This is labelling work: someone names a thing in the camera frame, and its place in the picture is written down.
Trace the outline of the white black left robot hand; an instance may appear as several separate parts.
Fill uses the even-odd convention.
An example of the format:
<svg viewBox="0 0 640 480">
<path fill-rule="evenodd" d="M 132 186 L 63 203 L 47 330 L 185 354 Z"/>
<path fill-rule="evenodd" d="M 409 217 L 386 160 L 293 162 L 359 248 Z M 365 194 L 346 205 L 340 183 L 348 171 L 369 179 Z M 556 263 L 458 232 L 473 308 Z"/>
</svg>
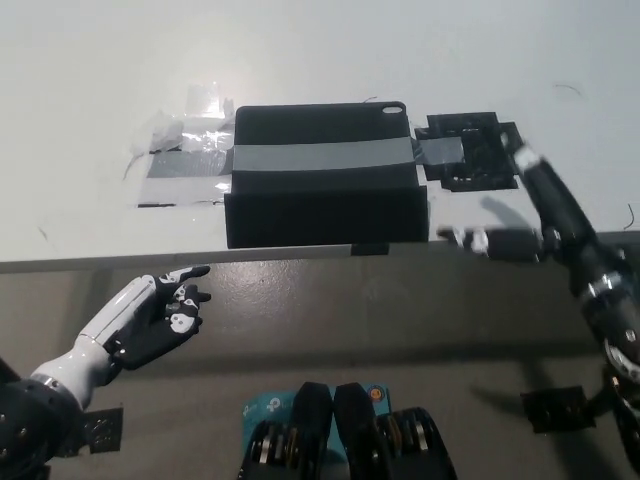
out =
<svg viewBox="0 0 640 480">
<path fill-rule="evenodd" d="M 139 369 L 199 332 L 200 306 L 211 295 L 191 281 L 210 270 L 197 265 L 134 278 L 89 320 L 69 351 L 41 364 L 30 378 L 86 409 L 94 391 L 121 371 Z"/>
</svg>

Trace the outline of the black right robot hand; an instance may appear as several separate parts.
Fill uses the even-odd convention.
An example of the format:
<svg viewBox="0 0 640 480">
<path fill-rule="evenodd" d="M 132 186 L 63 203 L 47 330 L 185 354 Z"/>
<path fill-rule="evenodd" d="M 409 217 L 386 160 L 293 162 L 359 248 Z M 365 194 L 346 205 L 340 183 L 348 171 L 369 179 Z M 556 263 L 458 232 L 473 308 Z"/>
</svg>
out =
<svg viewBox="0 0 640 480">
<path fill-rule="evenodd" d="M 513 150 L 513 160 L 540 227 L 441 227 L 438 237 L 490 260 L 539 263 L 552 258 L 568 270 L 570 291 L 584 303 L 631 297 L 635 283 L 631 267 L 599 240 L 550 162 L 526 143 Z"/>
</svg>

